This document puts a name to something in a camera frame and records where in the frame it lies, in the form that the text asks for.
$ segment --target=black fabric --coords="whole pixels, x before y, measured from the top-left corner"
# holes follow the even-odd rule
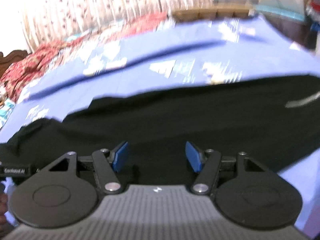
[[[318,91],[320,79],[307,75],[96,99],[62,123],[41,119],[21,128],[0,145],[0,159],[43,168],[68,151],[90,155],[127,140],[122,183],[189,185],[190,140],[224,155],[248,152],[277,172],[320,147],[320,99],[285,107]]]

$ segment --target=metal screw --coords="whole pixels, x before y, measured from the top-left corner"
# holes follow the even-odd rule
[[[209,187],[206,184],[202,184],[202,183],[195,184],[193,186],[193,190],[198,193],[206,192],[206,191],[208,191],[208,189],[209,189]]]
[[[121,188],[121,185],[117,182],[109,182],[106,185],[104,185],[104,188],[107,191],[116,191]]]

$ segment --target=white wall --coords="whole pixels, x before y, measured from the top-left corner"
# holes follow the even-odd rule
[[[0,51],[4,56],[15,49],[28,50],[17,9],[18,0],[0,0]]]

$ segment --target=bedsheet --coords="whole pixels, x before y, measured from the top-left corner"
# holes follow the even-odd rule
[[[319,61],[282,37],[263,17],[184,23],[104,46],[87,44],[86,55],[24,88],[0,131],[0,142],[38,118],[63,120],[68,113],[88,107],[93,98],[266,76],[320,75]],[[318,150],[279,173],[303,197],[296,222],[300,230],[307,230],[310,224],[320,228],[316,225],[319,221],[308,220],[311,215],[320,217],[312,213],[319,205],[319,167]],[[314,233],[304,232],[309,236]]]

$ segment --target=carved wooden bed frame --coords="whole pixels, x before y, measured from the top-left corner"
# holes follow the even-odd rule
[[[6,57],[0,52],[0,78],[13,62],[23,60],[27,55],[26,50],[13,50]]]

